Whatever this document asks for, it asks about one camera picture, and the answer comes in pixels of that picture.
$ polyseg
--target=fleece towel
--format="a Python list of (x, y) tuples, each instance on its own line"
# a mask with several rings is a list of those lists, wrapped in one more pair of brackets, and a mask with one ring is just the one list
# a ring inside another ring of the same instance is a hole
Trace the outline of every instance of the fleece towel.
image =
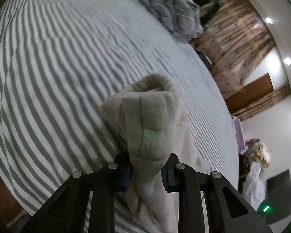
[(171, 80), (150, 74), (100, 107), (117, 144), (127, 148), (133, 178), (126, 193), (135, 219), (150, 233), (178, 232), (178, 197), (165, 192), (160, 170), (171, 153), (196, 171), (210, 173), (210, 164), (194, 147), (187, 113)]

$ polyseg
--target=floor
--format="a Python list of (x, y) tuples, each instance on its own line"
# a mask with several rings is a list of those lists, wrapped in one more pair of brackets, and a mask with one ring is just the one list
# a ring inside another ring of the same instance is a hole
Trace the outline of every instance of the floor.
[[(23, 211), (22, 206), (13, 197), (5, 183), (0, 177), (0, 218), (5, 225), (13, 221)], [(9, 230), (13, 232), (16, 224), (10, 225)]]

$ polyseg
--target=brown patterned curtain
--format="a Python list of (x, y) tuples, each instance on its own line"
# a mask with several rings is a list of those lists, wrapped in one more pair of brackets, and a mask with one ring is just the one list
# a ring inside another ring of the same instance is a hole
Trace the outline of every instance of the brown patterned curtain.
[(227, 99), (243, 88), (276, 43), (248, 0), (228, 0), (192, 45), (213, 63), (211, 74)]
[(268, 110), (269, 108), (280, 103), (282, 100), (287, 98), (291, 94), (290, 85), (284, 85), (277, 90), (274, 90), (264, 96), (263, 98), (255, 101), (254, 103), (249, 104), (245, 108), (240, 109), (239, 111), (232, 114), (232, 116), (239, 117), (243, 122), (251, 117), (262, 113), (263, 111)]

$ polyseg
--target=green light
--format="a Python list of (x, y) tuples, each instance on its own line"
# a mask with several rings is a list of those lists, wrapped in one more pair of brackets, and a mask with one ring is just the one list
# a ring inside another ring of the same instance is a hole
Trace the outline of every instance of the green light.
[(267, 206), (265, 207), (265, 209), (263, 209), (263, 212), (266, 212), (268, 209), (269, 209), (269, 205), (267, 205)]

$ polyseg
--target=bed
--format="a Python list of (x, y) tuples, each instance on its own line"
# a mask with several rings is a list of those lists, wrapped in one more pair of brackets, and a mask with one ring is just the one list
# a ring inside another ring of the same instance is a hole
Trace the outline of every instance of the bed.
[[(97, 171), (119, 152), (99, 106), (150, 73), (170, 76), (196, 149), (237, 187), (233, 120), (189, 44), (138, 0), (7, 0), (0, 10), (0, 176), (33, 215), (74, 171)], [(144, 232), (116, 195), (117, 232)]]

